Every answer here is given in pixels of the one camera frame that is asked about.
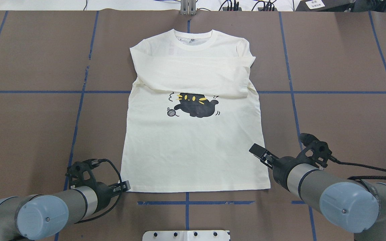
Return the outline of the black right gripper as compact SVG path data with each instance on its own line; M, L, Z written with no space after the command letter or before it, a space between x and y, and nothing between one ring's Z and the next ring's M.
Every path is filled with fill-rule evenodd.
M260 160L266 160L269 152L266 148L254 143L249 152L253 154ZM304 161L299 160L294 157L282 157L277 159L276 157L268 157L267 162L272 166L273 179L277 184L282 186L288 191L287 179L289 173L294 169L294 167L305 164Z

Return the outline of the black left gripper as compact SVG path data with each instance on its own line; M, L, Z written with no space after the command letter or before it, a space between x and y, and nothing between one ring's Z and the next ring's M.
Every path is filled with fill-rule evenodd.
M95 209L96 212L105 209L111 199L116 197L118 194L122 192L127 192L131 189L130 182L128 180L114 183L112 185L106 185L103 182L96 182L91 186L92 190L95 192L98 198L98 205Z

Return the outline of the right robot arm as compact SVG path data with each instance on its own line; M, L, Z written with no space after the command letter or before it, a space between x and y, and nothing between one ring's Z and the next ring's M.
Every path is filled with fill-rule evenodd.
M271 169L276 183L330 223L353 233L355 241L386 241L386 183L337 177L318 168L306 151L295 158L277 158L253 144L249 152Z

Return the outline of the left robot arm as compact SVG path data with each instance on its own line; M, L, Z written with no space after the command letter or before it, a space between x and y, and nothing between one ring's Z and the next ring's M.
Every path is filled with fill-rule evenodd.
M88 186L53 195L0 199L0 241L40 240L60 232L107 207L111 198L130 189L126 180L107 186L102 198Z

